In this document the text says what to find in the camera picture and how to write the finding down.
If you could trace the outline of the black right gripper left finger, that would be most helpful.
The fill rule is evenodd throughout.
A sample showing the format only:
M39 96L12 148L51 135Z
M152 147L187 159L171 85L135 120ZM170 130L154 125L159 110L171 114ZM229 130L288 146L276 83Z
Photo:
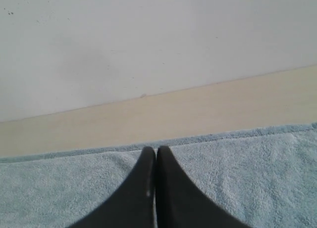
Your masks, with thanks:
M156 154L144 147L124 182L72 228L153 228Z

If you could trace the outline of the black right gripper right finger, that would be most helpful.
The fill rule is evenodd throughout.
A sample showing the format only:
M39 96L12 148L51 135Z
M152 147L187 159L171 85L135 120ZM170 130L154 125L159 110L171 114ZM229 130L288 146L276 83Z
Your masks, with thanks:
M192 182L167 146L157 152L156 211L159 228L244 227Z

